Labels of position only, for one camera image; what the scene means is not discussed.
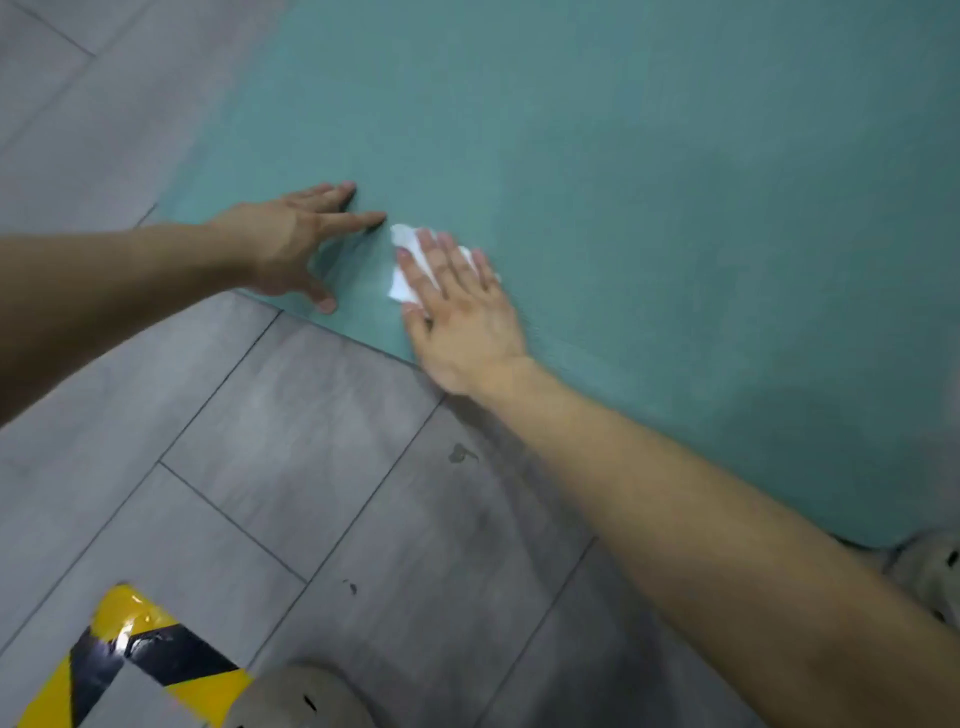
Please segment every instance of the dark stain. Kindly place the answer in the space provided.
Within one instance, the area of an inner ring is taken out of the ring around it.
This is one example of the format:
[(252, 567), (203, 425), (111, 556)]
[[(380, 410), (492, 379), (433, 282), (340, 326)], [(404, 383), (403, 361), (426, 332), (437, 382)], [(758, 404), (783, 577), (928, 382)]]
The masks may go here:
[(480, 462), (480, 458), (477, 457), (475, 452), (468, 450), (461, 443), (457, 443), (453, 446), (453, 452), (451, 452), (446, 459), (456, 464), (464, 462), (468, 457), (472, 457), (477, 462)]

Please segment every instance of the yellow and black striped tape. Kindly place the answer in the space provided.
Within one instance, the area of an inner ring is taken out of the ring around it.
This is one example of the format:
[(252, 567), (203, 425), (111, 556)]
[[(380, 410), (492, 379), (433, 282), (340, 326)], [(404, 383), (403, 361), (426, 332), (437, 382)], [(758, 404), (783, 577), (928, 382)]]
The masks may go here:
[(127, 584), (113, 587), (90, 626), (27, 707), (17, 728), (77, 728), (125, 663), (220, 726), (247, 672)]

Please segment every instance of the tile grout line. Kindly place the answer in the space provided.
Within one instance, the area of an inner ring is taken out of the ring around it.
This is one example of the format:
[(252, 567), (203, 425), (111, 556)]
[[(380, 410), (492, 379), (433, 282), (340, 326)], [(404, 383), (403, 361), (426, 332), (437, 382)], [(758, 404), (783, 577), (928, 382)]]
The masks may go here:
[(477, 716), (476, 720), (473, 721), (471, 728), (479, 728), (481, 722), (484, 718), (487, 717), (487, 713), (490, 712), (496, 698), (500, 695), (500, 692), (503, 690), (503, 686), (507, 684), (507, 681), (510, 680), (510, 676), (514, 674), (516, 666), (519, 665), (520, 660), (523, 658), (523, 655), (526, 654), (527, 649), (533, 643), (534, 638), (537, 636), (537, 633), (540, 631), (540, 628), (543, 627), (543, 623), (546, 622), (546, 619), (553, 613), (554, 607), (557, 606), (557, 602), (560, 601), (560, 597), (564, 595), (566, 588), (570, 585), (570, 582), (573, 581), (574, 574), (577, 573), (577, 570), (580, 568), (580, 565), (584, 563), (584, 559), (587, 558), (587, 554), (590, 553), (590, 550), (596, 545), (597, 537), (591, 536), (590, 540), (587, 542), (587, 546), (584, 548), (584, 552), (580, 554), (580, 558), (577, 559), (577, 563), (573, 565), (573, 568), (570, 570), (570, 573), (566, 575), (564, 583), (560, 585), (560, 589), (557, 590), (557, 593), (554, 594), (553, 599), (550, 601), (550, 606), (546, 608), (543, 612), (543, 615), (540, 617), (540, 620), (537, 622), (537, 626), (531, 630), (530, 634), (527, 636), (526, 641), (523, 643), (523, 647), (520, 648), (520, 651), (516, 654), (514, 661), (510, 663), (510, 666), (507, 668), (507, 671), (503, 674), (503, 678), (497, 683), (496, 688), (491, 693), (490, 699), (487, 701), (487, 704), (483, 707), (483, 710), (480, 711), (480, 715)]
[(200, 413), (204, 411), (204, 408), (205, 408), (208, 404), (210, 404), (210, 400), (212, 400), (214, 397), (217, 396), (217, 392), (219, 392), (220, 389), (221, 389), (221, 387), (223, 387), (224, 384), (227, 383), (227, 380), (228, 380), (231, 376), (233, 376), (233, 373), (237, 371), (237, 367), (239, 367), (239, 366), (244, 362), (244, 360), (247, 358), (247, 356), (250, 354), (250, 352), (253, 351), (253, 347), (255, 347), (255, 346), (260, 342), (260, 339), (262, 339), (263, 336), (264, 336), (264, 334), (266, 334), (267, 331), (270, 330), (270, 327), (274, 325), (274, 322), (275, 322), (278, 318), (280, 318), (280, 314), (281, 314), (281, 313), (282, 313), (282, 311), (278, 311), (278, 312), (274, 315), (274, 318), (272, 318), (272, 319), (270, 320), (270, 323), (267, 324), (267, 326), (265, 326), (262, 331), (260, 331), (260, 333), (257, 335), (257, 337), (256, 337), (255, 339), (253, 339), (253, 343), (250, 344), (250, 345), (247, 347), (247, 350), (246, 350), (245, 352), (243, 352), (243, 355), (242, 355), (239, 359), (237, 359), (237, 363), (234, 364), (232, 367), (230, 367), (230, 371), (227, 372), (227, 375), (226, 375), (223, 379), (221, 379), (220, 383), (216, 386), (216, 388), (213, 390), (213, 392), (210, 393), (210, 396), (207, 397), (207, 398), (204, 400), (204, 403), (201, 404), (200, 407), (197, 409), (197, 411), (193, 413), (193, 417), (191, 417), (190, 420), (189, 420), (189, 422), (187, 422), (187, 424), (183, 426), (183, 429), (182, 429), (180, 432), (177, 433), (177, 437), (175, 437), (175, 438), (173, 439), (173, 442), (171, 442), (170, 445), (167, 446), (166, 450), (164, 450), (164, 451), (160, 454), (160, 456), (156, 459), (156, 462), (157, 462), (157, 463), (161, 463), (161, 464), (163, 464), (164, 467), (166, 467), (166, 464), (162, 462), (162, 461), (163, 461), (163, 458), (165, 458), (165, 457), (170, 453), (170, 450), (172, 450), (172, 449), (174, 448), (174, 445), (177, 444), (177, 441), (183, 436), (183, 433), (186, 432), (187, 428), (193, 424), (193, 421), (196, 420), (198, 417), (200, 417)]
[(297, 580), (298, 580), (299, 582), (302, 582), (303, 585), (306, 586), (306, 583), (307, 583), (307, 582), (306, 582), (306, 579), (304, 579), (304, 578), (303, 578), (302, 576), (300, 576), (296, 571), (294, 571), (292, 567), (287, 566), (279, 556), (277, 556), (275, 553), (273, 553), (272, 551), (270, 551), (266, 546), (264, 546), (263, 544), (261, 544), (252, 534), (248, 533), (247, 530), (246, 530), (242, 525), (240, 525), (238, 522), (236, 522), (234, 519), (232, 519), (230, 516), (228, 516), (228, 515), (227, 515), (226, 513), (224, 513), (222, 510), (220, 510), (219, 508), (217, 508), (216, 503), (214, 503), (212, 500), (210, 500), (207, 496), (205, 496), (205, 495), (204, 495), (203, 493), (201, 493), (199, 490), (197, 490), (196, 488), (194, 488), (193, 485), (192, 485), (190, 482), (188, 482), (185, 477), (183, 477), (182, 475), (180, 475), (177, 471), (175, 471), (173, 468), (171, 468), (169, 465), (167, 465), (166, 463), (164, 463), (164, 462), (162, 462), (162, 461), (159, 461), (159, 460), (158, 460), (158, 461), (156, 462), (156, 466), (159, 467), (159, 468), (163, 468), (163, 470), (165, 470), (167, 473), (169, 473), (169, 474), (172, 475), (174, 478), (176, 478), (176, 479), (179, 480), (181, 483), (183, 483), (183, 485), (185, 485), (187, 488), (189, 488), (191, 491), (193, 491), (193, 493), (194, 493), (195, 495), (197, 495), (197, 496), (200, 498), (200, 500), (202, 500), (202, 501), (203, 501), (204, 503), (206, 503), (208, 506), (210, 506), (211, 508), (213, 508), (213, 510), (215, 510), (218, 514), (220, 514), (220, 515), (223, 516), (225, 519), (227, 519), (227, 521), (228, 521), (229, 523), (231, 523), (233, 526), (235, 526), (235, 527), (240, 531), (240, 533), (242, 533), (244, 536), (246, 536), (247, 538), (249, 538), (249, 539), (250, 539), (251, 541), (253, 541), (255, 544), (257, 544), (258, 546), (260, 546), (260, 548), (261, 548), (263, 551), (265, 551), (268, 555), (270, 555), (271, 557), (273, 557), (273, 559), (274, 559), (278, 564), (280, 564), (280, 565), (284, 568), (284, 570), (289, 571), (291, 574), (293, 574), (294, 576), (296, 576), (296, 577), (297, 577)]
[(310, 588), (310, 585), (313, 583), (313, 580), (317, 578), (317, 574), (321, 572), (321, 570), (326, 565), (326, 562), (330, 560), (330, 557), (333, 555), (334, 551), (337, 550), (337, 548), (340, 546), (340, 543), (347, 537), (347, 534), (353, 528), (353, 525), (357, 523), (360, 516), (363, 515), (363, 512), (367, 510), (367, 506), (370, 505), (370, 501), (373, 500), (373, 497), (380, 492), (380, 488), (387, 481), (387, 478), (390, 477), (390, 473), (394, 471), (394, 469), (396, 468), (396, 464), (403, 459), (403, 456), (407, 454), (407, 450), (410, 449), (410, 446), (414, 444), (414, 441), (418, 437), (420, 437), (420, 433), (423, 432), (423, 429), (426, 427), (426, 424), (430, 422), (430, 418), (433, 417), (434, 413), (438, 409), (440, 409), (440, 405), (444, 403), (444, 400), (446, 400), (446, 394), (442, 395), (440, 399), (437, 400), (437, 403), (434, 405), (433, 409), (430, 410), (430, 414), (428, 414), (423, 419), (423, 423), (420, 425), (418, 430), (414, 433), (414, 436), (410, 438), (410, 442), (407, 443), (406, 447), (400, 452), (400, 455), (396, 457), (394, 464), (391, 465), (390, 468), (384, 473), (383, 477), (380, 478), (380, 482), (376, 484), (376, 488), (373, 489), (373, 492), (370, 494), (370, 497), (368, 497), (364, 501), (364, 504), (360, 506), (360, 510), (357, 511), (356, 516), (353, 517), (349, 525), (344, 529), (344, 532), (340, 534), (340, 538), (338, 538), (336, 543), (330, 548), (330, 551), (326, 553), (326, 556), (324, 557), (322, 562), (320, 562), (320, 565), (317, 567), (317, 570), (313, 572), (313, 576), (311, 576), (310, 579), (307, 581), (307, 583), (303, 585), (303, 589), (294, 598), (294, 600), (290, 602), (290, 606), (287, 607), (286, 612), (284, 612), (283, 615), (280, 617), (280, 619), (276, 621), (274, 628), (270, 630), (270, 633), (264, 639), (263, 643), (256, 649), (256, 652), (253, 653), (253, 656), (250, 658), (250, 661), (245, 665), (245, 669), (250, 669), (251, 665), (253, 665), (253, 663), (256, 662), (256, 658), (260, 656), (260, 652), (263, 651), (263, 648), (267, 646), (267, 643), (271, 640), (274, 634), (276, 634), (276, 630), (280, 628), (280, 625), (283, 624), (283, 622), (287, 619), (287, 617), (290, 616), (290, 613), (294, 611), (294, 607), (297, 606), (297, 602), (300, 601), (300, 598), (306, 593), (306, 590)]
[[(44, 113), (46, 113), (49, 109), (51, 109), (51, 108), (54, 106), (54, 104), (55, 104), (56, 102), (58, 102), (61, 98), (63, 98), (63, 96), (65, 96), (65, 95), (67, 94), (67, 92), (68, 92), (71, 88), (73, 88), (74, 84), (75, 84), (83, 75), (85, 75), (86, 73), (89, 72), (90, 66), (93, 64), (93, 62), (95, 62), (96, 60), (98, 60), (99, 58), (101, 58), (107, 51), (111, 50), (111, 49), (113, 48), (113, 46), (116, 45), (117, 41), (119, 41), (121, 37), (123, 37), (123, 36), (125, 36), (125, 35), (127, 34), (127, 31), (128, 31), (130, 28), (132, 28), (133, 25), (134, 25), (136, 22), (138, 22), (143, 15), (146, 14), (147, 10), (148, 10), (155, 2), (156, 2), (156, 0), (150, 0), (150, 2), (148, 2), (146, 5), (144, 5), (143, 8), (140, 9), (140, 11), (137, 12), (137, 13), (130, 19), (129, 22), (127, 22), (123, 27), (121, 27), (121, 28), (116, 32), (116, 35), (115, 35), (114, 37), (112, 37), (112, 38), (107, 42), (107, 44), (100, 50), (99, 53), (93, 54), (90, 58), (88, 58), (88, 59), (86, 60), (86, 63), (84, 63), (83, 67), (80, 68), (80, 69), (78, 69), (77, 72), (76, 72), (75, 74), (73, 74), (73, 76), (71, 76), (69, 79), (67, 79), (66, 81), (64, 81), (64, 82), (63, 82), (63, 85), (62, 85), (60, 88), (57, 89), (56, 93), (54, 93), (54, 94), (47, 100), (47, 102), (46, 102), (45, 104), (43, 104), (39, 109), (37, 109), (35, 114), (33, 114), (29, 119), (27, 119), (26, 121), (24, 121), (23, 124), (21, 124), (21, 125), (13, 132), (13, 134), (11, 134), (10, 138), (8, 138), (7, 141), (5, 141), (3, 144), (0, 144), (0, 157), (2, 157), (3, 154), (4, 154), (8, 149), (10, 149), (10, 148), (13, 146), (14, 143), (16, 143), (17, 141), (19, 141), (19, 140), (27, 133), (27, 131), (34, 125), (34, 122), (36, 122), (37, 119), (40, 118), (40, 116), (42, 116)], [(30, 12), (28, 12), (25, 8), (23, 8), (22, 6), (20, 6), (20, 5), (18, 4), (17, 0), (11, 0), (11, 4), (14, 5), (14, 6), (16, 6), (18, 10), (21, 10), (21, 11), (25, 12), (27, 15), (30, 15), (31, 17), (33, 17), (33, 15), (32, 15)], [(47, 25), (47, 23), (46, 23), (45, 21), (43, 21), (42, 18), (40, 18), (39, 20), (40, 20), (41, 22), (43, 22), (44, 25)], [(89, 51), (87, 51), (85, 48), (83, 48), (83, 46), (78, 46), (78, 47), (80, 47), (80, 49), (83, 50), (85, 53), (89, 53)]]
[(23, 5), (21, 5), (20, 2), (21, 2), (21, 0), (10, 0), (10, 4), (13, 5), (15, 8), (17, 8), (19, 11), (21, 11), (21, 12), (29, 15), (31, 18), (33, 18), (36, 22), (38, 22), (38, 23), (39, 23), (40, 25), (42, 25), (44, 28), (46, 28), (47, 30), (50, 30), (50, 31), (52, 31), (53, 33), (57, 34), (58, 36), (60, 36), (60, 37), (63, 38), (64, 40), (66, 40), (70, 45), (72, 45), (72, 46), (73, 46), (74, 48), (76, 48), (77, 50), (83, 51), (86, 55), (90, 56), (92, 59), (95, 59), (95, 58), (97, 57), (97, 54), (96, 54), (96, 53), (94, 53), (93, 51), (89, 50), (88, 48), (84, 48), (80, 43), (78, 43), (78, 42), (77, 42), (76, 40), (74, 40), (72, 37), (68, 36), (68, 35), (67, 35), (66, 33), (64, 33), (60, 28), (58, 28), (56, 25), (54, 25), (54, 24), (51, 23), (49, 20), (47, 20), (45, 17), (43, 17), (43, 15), (41, 15), (39, 12), (35, 11), (33, 8), (27, 8), (27, 7), (23, 6)]
[(63, 573), (57, 577), (57, 580), (53, 583), (53, 586), (51, 586), (50, 589), (47, 591), (47, 593), (43, 595), (40, 601), (36, 604), (36, 607), (34, 607), (30, 611), (30, 614), (27, 615), (27, 617), (20, 623), (20, 626), (16, 628), (13, 634), (11, 634), (10, 637), (7, 639), (7, 641), (4, 642), (3, 646), (0, 647), (0, 656), (2, 656), (3, 653), (7, 651), (7, 648), (11, 644), (13, 644), (13, 641), (23, 631), (24, 627), (26, 627), (27, 624), (30, 623), (30, 620), (34, 618), (36, 613), (40, 611), (40, 608), (46, 603), (47, 599), (50, 598), (50, 595), (57, 590), (57, 587), (60, 585), (60, 582), (63, 581), (63, 579), (66, 578), (66, 575), (70, 573), (70, 571), (72, 571), (75, 566), (77, 566), (78, 562), (82, 558), (84, 558), (84, 554), (90, 550), (90, 547), (93, 546), (93, 543), (100, 537), (100, 534), (103, 533), (104, 530), (107, 528), (107, 526), (109, 526), (113, 522), (113, 519), (115, 519), (117, 514), (120, 513), (120, 510), (125, 505), (127, 505), (127, 501), (133, 497), (134, 493), (140, 490), (140, 486), (143, 485), (146, 479), (150, 476), (150, 473), (154, 471), (155, 467), (156, 467), (156, 463), (154, 463), (154, 465), (150, 466), (150, 468), (147, 469), (147, 471), (143, 474), (143, 477), (141, 477), (137, 481), (136, 485), (133, 486), (133, 489), (129, 493), (127, 493), (127, 496), (124, 497), (123, 500), (120, 501), (120, 505), (118, 505), (116, 509), (113, 511), (113, 513), (110, 514), (109, 518), (106, 521), (104, 521), (103, 525), (101, 525), (100, 528), (97, 529), (97, 532), (93, 534), (93, 538), (91, 538), (86, 543), (86, 546), (80, 549), (80, 553), (78, 553), (76, 558), (74, 558), (74, 560), (70, 562), (70, 566), (68, 566), (65, 570), (63, 570)]
[(150, 209), (148, 209), (148, 210), (144, 213), (143, 217), (141, 217), (139, 220), (137, 220), (136, 225), (134, 225), (133, 228), (134, 228), (134, 229), (137, 229), (137, 228), (139, 228), (141, 225), (143, 225), (143, 222), (144, 222), (148, 217), (150, 217), (152, 214), (154, 214), (154, 210), (156, 209), (156, 206), (157, 206), (157, 205), (159, 205), (159, 203), (153, 203), (153, 204), (150, 206)]
[(233, 374), (234, 370), (236, 370), (236, 368), (237, 368), (238, 366), (240, 366), (240, 362), (247, 358), (247, 354), (249, 354), (249, 353), (251, 352), (251, 350), (253, 349), (253, 347), (256, 346), (256, 343), (257, 343), (257, 342), (263, 337), (263, 335), (267, 332), (267, 329), (270, 328), (270, 327), (274, 324), (274, 321), (276, 321), (276, 319), (279, 317), (279, 315), (280, 315), (280, 313), (279, 313), (279, 311), (278, 311), (277, 314), (276, 314), (276, 316), (274, 316), (274, 318), (271, 319), (270, 323), (267, 324), (267, 326), (264, 327), (264, 329), (260, 332), (260, 335), (257, 336), (257, 337), (253, 340), (253, 343), (250, 344), (250, 346), (247, 348), (247, 350), (243, 353), (243, 356), (240, 357), (239, 361), (237, 361), (237, 363), (233, 365), (233, 367), (230, 369), (230, 371), (227, 372), (227, 375), (226, 375), (226, 376), (223, 378), (223, 380), (217, 385), (216, 389), (213, 390), (213, 393), (212, 393), (209, 397), (207, 397), (207, 398), (204, 400), (204, 403), (200, 405), (200, 407), (197, 409), (196, 412), (194, 412), (194, 414), (193, 414), (193, 416), (190, 418), (189, 422), (187, 422), (187, 424), (183, 426), (183, 428), (180, 430), (180, 432), (177, 433), (177, 436), (173, 439), (173, 442), (172, 442), (172, 443), (167, 447), (167, 449), (165, 449), (165, 450), (163, 451), (163, 453), (154, 461), (154, 464), (151, 465), (151, 466), (147, 469), (147, 471), (143, 474), (143, 477), (141, 477), (141, 478), (137, 481), (136, 485), (133, 486), (132, 490), (131, 490), (129, 493), (127, 493), (127, 496), (124, 497), (124, 499), (120, 501), (120, 505), (118, 505), (118, 506), (114, 509), (113, 513), (111, 513), (111, 514), (109, 515), (109, 518), (107, 518), (107, 520), (104, 521), (104, 523), (100, 526), (100, 528), (98, 528), (98, 529), (96, 530), (96, 532), (93, 534), (93, 537), (86, 543), (86, 546), (84, 546), (83, 548), (80, 549), (80, 553), (77, 554), (76, 558), (74, 558), (73, 561), (70, 562), (70, 565), (63, 571), (63, 573), (62, 573), (60, 576), (57, 577), (57, 579), (54, 581), (54, 583), (53, 583), (53, 585), (50, 587), (50, 589), (47, 590), (47, 592), (43, 595), (43, 597), (41, 597), (40, 600), (37, 602), (36, 607), (34, 607), (32, 610), (30, 610), (30, 614), (28, 614), (27, 617), (24, 618), (22, 622), (20, 622), (20, 626), (18, 626), (15, 630), (13, 630), (12, 634), (11, 634), (11, 635), (7, 638), (7, 640), (3, 643), (3, 646), (0, 646), (0, 656), (2, 656), (3, 653), (7, 651), (7, 648), (8, 648), (11, 644), (13, 644), (13, 641), (14, 641), (14, 640), (17, 638), (17, 636), (23, 631), (23, 628), (26, 627), (27, 624), (30, 622), (30, 620), (34, 618), (34, 615), (35, 615), (37, 612), (40, 611), (40, 608), (44, 605), (44, 603), (47, 601), (47, 599), (50, 598), (50, 595), (51, 595), (51, 594), (56, 590), (56, 588), (60, 585), (60, 582), (63, 581), (63, 579), (66, 578), (66, 575), (67, 575), (68, 573), (70, 573), (70, 571), (72, 571), (75, 566), (77, 566), (77, 563), (83, 558), (84, 554), (89, 551), (89, 549), (90, 549), (91, 546), (93, 546), (93, 542), (95, 542), (95, 541), (97, 540), (97, 538), (100, 536), (100, 534), (103, 533), (104, 529), (107, 528), (108, 525), (110, 525), (110, 523), (113, 521), (114, 518), (116, 518), (116, 515), (117, 515), (117, 514), (120, 512), (120, 510), (127, 504), (127, 501), (130, 500), (131, 497), (133, 497), (133, 494), (136, 493), (136, 492), (140, 489), (140, 486), (143, 485), (143, 482), (147, 479), (147, 477), (150, 475), (150, 473), (152, 473), (152, 472), (154, 471), (154, 469), (156, 468), (156, 466), (157, 466), (157, 465), (163, 465), (163, 467), (166, 468), (166, 465), (165, 465), (164, 463), (161, 463), (160, 460), (167, 454), (167, 452), (170, 451), (170, 448), (172, 448), (172, 447), (174, 446), (174, 444), (180, 439), (180, 436), (183, 434), (183, 432), (186, 431), (186, 429), (193, 423), (194, 420), (197, 419), (197, 416), (201, 413), (201, 411), (204, 409), (204, 407), (206, 407), (207, 404), (210, 402), (210, 400), (213, 399), (213, 396), (220, 390), (220, 388), (221, 388), (222, 386), (224, 386), (224, 382), (226, 382), (227, 379), (229, 378), (229, 376)]

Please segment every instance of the teal mat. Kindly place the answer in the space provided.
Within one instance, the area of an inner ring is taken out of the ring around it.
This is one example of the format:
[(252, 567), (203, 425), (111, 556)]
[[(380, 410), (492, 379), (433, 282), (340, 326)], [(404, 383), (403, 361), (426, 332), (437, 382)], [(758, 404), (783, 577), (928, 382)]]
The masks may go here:
[[(890, 544), (938, 509), (958, 7), (302, 0), (163, 211), (357, 180), (487, 250), (567, 382)], [(388, 233), (318, 265), (335, 316), (276, 304), (411, 358)]]

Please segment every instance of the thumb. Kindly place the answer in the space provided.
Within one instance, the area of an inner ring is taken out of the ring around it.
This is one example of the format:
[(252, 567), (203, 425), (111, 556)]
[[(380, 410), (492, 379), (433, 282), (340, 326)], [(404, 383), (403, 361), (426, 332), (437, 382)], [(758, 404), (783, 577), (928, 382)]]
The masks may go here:
[(322, 280), (307, 274), (300, 290), (317, 305), (321, 313), (333, 313), (337, 310), (337, 300), (327, 290)]
[(400, 309), (403, 314), (403, 327), (407, 329), (410, 343), (417, 359), (423, 361), (426, 346), (430, 341), (430, 330), (426, 325), (426, 314), (415, 303), (405, 303)]

